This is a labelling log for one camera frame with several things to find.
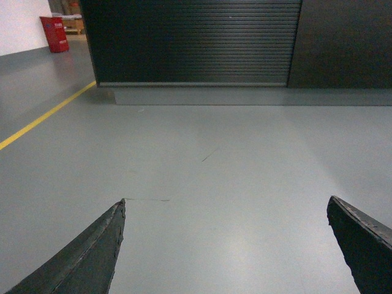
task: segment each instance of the gray baseboard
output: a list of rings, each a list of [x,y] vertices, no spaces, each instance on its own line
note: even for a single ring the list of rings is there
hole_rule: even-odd
[[[112,88],[118,105],[391,106],[390,89]]]
[[[7,72],[10,68],[17,67],[19,64],[24,64],[26,61],[31,63],[32,60],[41,59],[50,55],[49,46],[27,50],[7,55],[0,56],[0,74]]]

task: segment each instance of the red container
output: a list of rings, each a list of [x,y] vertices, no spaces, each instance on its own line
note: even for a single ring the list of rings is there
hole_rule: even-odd
[[[61,17],[40,17],[40,19],[50,51],[52,53],[68,51],[69,45]]]

